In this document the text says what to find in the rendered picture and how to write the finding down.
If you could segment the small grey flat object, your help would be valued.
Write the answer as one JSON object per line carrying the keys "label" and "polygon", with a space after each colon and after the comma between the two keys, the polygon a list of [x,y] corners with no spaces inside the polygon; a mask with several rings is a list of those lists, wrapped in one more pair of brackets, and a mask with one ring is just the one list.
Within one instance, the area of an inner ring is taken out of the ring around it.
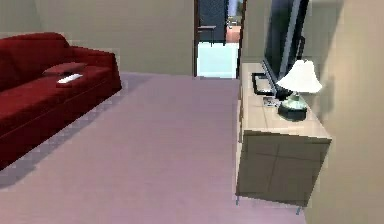
{"label": "small grey flat object", "polygon": [[270,96],[263,97],[263,105],[266,107],[279,107],[281,102],[278,99]]}

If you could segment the beige wooden sideboard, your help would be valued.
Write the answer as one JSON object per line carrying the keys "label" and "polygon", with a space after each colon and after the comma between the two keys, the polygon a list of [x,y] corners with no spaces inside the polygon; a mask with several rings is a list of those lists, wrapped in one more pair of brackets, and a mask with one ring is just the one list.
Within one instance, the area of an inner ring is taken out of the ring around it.
{"label": "beige wooden sideboard", "polygon": [[241,65],[237,107],[234,194],[307,206],[332,141],[312,111],[299,122],[278,115],[254,93],[252,74],[260,63]]}

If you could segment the dark small table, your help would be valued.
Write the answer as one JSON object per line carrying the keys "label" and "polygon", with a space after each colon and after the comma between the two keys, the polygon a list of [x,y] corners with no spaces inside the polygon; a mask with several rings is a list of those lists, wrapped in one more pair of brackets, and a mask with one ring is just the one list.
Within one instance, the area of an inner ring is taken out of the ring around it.
{"label": "dark small table", "polygon": [[211,37],[210,45],[211,45],[211,47],[213,46],[214,41],[215,41],[215,38],[214,38],[215,29],[216,29],[215,25],[207,25],[207,26],[198,26],[197,27],[198,33],[202,33],[202,32],[209,32],[210,33],[210,37]]}

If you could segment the white shade table lamp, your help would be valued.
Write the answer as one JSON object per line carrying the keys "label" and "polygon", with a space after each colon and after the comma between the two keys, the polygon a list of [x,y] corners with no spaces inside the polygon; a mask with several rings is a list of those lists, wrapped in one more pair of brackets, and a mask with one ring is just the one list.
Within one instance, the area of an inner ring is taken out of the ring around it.
{"label": "white shade table lamp", "polygon": [[322,89],[311,60],[297,60],[288,74],[277,82],[277,85],[292,92],[280,103],[278,114],[286,120],[294,122],[306,119],[307,104],[300,94],[317,93]]}

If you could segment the black television set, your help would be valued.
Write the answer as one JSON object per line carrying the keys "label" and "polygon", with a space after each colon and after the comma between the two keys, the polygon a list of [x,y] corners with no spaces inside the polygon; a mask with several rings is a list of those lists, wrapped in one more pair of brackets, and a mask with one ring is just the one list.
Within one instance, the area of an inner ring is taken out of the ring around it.
{"label": "black television set", "polygon": [[272,0],[262,72],[252,74],[257,95],[285,100],[292,92],[277,82],[302,57],[305,38],[302,29],[309,0]]}

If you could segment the white remote control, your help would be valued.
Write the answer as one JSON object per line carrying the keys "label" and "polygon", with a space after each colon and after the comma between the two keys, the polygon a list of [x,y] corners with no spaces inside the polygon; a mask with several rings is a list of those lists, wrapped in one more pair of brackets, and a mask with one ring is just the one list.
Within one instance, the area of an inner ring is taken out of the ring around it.
{"label": "white remote control", "polygon": [[82,76],[83,75],[77,74],[77,73],[76,74],[72,74],[72,75],[69,75],[69,76],[67,76],[65,78],[62,78],[62,79],[58,80],[57,83],[58,84],[66,84],[66,83],[74,81],[74,80],[76,80],[78,78],[81,78]]}

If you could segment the red cushion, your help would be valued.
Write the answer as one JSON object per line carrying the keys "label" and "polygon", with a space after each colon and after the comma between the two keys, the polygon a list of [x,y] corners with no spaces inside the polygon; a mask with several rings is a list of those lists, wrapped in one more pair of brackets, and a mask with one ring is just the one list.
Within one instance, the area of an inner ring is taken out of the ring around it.
{"label": "red cushion", "polygon": [[86,63],[78,63],[78,62],[62,63],[46,69],[43,72],[43,74],[45,76],[68,75],[68,74],[79,72],[82,69],[84,69],[86,66],[87,66]]}

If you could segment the red sofa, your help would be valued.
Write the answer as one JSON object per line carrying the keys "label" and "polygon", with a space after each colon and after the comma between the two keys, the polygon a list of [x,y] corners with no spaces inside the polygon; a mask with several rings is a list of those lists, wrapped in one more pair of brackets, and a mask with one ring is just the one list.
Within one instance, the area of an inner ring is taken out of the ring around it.
{"label": "red sofa", "polygon": [[[81,78],[58,84],[72,74],[43,74],[69,62],[87,64]],[[0,171],[120,89],[113,53],[72,46],[55,32],[0,39]]]}

